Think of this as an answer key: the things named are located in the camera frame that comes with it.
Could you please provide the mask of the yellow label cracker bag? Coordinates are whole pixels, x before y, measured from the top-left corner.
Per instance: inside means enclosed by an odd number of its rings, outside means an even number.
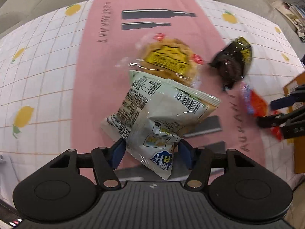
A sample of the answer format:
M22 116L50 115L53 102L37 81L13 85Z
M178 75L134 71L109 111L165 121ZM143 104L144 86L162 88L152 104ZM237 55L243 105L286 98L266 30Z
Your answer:
M202 56L185 42L156 33L137 41L133 53L117 62L116 67L127 67L197 88L203 63Z

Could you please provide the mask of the orange storage box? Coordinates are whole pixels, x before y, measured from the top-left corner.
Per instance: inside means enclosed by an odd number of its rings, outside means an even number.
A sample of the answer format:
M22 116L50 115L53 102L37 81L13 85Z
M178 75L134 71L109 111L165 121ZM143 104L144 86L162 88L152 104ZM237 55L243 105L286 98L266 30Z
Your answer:
M285 96L293 92L297 86L304 85L304 72L292 79L283 87ZM304 174L304 110L303 116L291 123L294 145L294 172Z

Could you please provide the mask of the red snack bag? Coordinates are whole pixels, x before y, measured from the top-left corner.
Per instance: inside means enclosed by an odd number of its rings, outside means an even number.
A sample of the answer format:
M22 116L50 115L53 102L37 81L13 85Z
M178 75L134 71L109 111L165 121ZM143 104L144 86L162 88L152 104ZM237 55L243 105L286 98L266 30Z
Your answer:
M264 117L281 113L278 110L271 110L269 104L261 96L259 96L256 91L252 89L250 85L245 81L240 83L240 93L246 111L249 115L254 117L255 123L257 117ZM271 135L278 141L283 140L283 135L279 126L261 129L266 129L267 132L271 133Z

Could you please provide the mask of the white blue snack bag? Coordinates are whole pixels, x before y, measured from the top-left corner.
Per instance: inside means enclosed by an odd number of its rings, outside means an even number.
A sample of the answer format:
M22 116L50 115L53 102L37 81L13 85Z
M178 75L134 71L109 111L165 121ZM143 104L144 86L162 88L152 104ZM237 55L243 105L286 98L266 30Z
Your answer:
M120 108L101 123L114 141L122 138L127 152L167 180L173 152L183 135L204 121L220 99L174 80L131 70L131 86Z

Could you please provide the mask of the black yellow snack bag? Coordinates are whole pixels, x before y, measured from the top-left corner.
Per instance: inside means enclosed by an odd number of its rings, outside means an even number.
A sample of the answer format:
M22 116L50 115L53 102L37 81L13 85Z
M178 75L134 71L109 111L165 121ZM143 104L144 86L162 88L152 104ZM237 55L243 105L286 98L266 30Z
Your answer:
M250 43L245 38L238 37L217 53L209 65L217 70L223 90L231 90L235 83L247 75L252 59Z

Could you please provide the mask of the stack of magazines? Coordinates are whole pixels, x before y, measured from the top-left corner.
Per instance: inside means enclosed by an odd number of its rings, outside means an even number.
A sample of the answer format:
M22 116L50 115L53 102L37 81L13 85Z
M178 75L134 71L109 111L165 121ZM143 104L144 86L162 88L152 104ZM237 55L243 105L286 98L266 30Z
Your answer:
M304 0L278 0L272 6L292 25L304 43Z

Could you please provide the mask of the pink white tablecloth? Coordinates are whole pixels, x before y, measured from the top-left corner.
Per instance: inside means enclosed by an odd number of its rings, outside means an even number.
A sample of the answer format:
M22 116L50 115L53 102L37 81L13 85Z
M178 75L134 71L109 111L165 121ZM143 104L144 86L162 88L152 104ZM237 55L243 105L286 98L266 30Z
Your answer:
M260 130L245 111L240 88L225 93L213 56L241 36L253 48L246 82L266 102L304 69L284 27L248 9L213 0L89 0L63 7L1 39L2 178L14 188L48 161L112 140L100 128L129 89L129 63L143 44L164 36L185 42L200 64L199 89L218 97L221 131L190 138L193 146L225 141L295 186L293 146Z

